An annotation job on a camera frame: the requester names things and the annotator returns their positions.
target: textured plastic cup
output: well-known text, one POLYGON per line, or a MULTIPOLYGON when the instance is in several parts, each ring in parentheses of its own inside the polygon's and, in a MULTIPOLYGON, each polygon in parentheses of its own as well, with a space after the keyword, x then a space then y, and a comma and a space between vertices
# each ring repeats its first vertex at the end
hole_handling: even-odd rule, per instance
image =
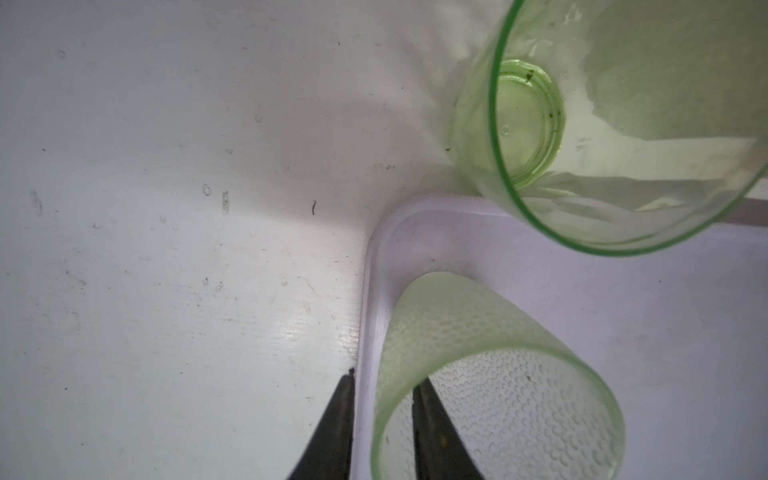
POLYGON ((373 478, 416 478, 412 393, 429 377, 486 480, 614 478, 624 419, 600 376, 525 312, 480 283, 430 273, 387 329, 373 478))
POLYGON ((458 95, 449 154, 576 250, 670 246, 768 168, 765 25, 754 0, 516 0, 458 95))

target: plastic cup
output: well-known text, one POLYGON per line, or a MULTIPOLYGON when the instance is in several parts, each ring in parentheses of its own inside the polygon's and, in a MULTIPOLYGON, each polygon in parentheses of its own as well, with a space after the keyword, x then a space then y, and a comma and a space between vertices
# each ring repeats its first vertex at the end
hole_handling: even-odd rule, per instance
POLYGON ((373 478, 416 478, 412 393, 429 377, 486 480, 605 480, 624 420, 600 376, 480 283, 430 273, 400 297, 376 385, 373 478))
POLYGON ((768 8, 517 0, 465 79, 449 154, 576 250, 670 246, 768 168, 768 8))

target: white table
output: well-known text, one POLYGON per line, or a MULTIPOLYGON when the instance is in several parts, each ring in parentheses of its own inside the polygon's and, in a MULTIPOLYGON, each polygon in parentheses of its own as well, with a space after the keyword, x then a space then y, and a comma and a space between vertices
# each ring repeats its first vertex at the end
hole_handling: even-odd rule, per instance
POLYGON ((2 0, 0 478, 287 475, 506 3, 2 0))

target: green cup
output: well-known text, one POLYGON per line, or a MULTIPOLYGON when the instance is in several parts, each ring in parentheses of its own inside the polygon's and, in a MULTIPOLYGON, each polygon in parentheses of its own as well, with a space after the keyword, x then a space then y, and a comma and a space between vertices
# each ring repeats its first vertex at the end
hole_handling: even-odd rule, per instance
POLYGON ((765 25, 754 0, 516 0, 458 95, 449 154, 576 250, 670 246, 768 169, 765 25))
POLYGON ((376 384, 375 480, 416 478, 411 391, 429 377, 487 480, 614 478, 624 419, 603 380, 480 283, 430 273, 400 297, 376 384))

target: bumpy textured surface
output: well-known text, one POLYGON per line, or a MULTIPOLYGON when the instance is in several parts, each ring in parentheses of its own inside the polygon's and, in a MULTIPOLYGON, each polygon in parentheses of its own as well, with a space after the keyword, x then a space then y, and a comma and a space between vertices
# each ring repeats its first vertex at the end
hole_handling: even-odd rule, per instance
POLYGON ((600 378, 507 300, 433 273, 403 293, 387 332, 375 478, 415 478, 409 392, 427 375, 488 480, 614 477, 624 423, 600 378))

